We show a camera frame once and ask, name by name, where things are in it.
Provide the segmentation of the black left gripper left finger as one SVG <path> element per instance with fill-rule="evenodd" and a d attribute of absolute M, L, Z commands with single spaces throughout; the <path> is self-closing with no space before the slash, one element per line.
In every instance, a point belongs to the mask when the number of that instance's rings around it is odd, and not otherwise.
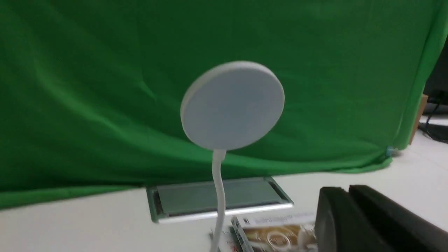
<path fill-rule="evenodd" d="M 319 252 L 394 251 L 342 188 L 320 188 L 315 236 Z"/>

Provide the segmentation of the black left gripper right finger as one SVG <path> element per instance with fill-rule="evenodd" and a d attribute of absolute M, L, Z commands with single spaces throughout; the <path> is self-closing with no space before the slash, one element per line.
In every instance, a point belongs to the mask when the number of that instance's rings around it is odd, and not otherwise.
<path fill-rule="evenodd" d="M 446 252 L 448 234 L 367 185 L 351 185 L 349 194 L 376 232 L 395 252 Z"/>

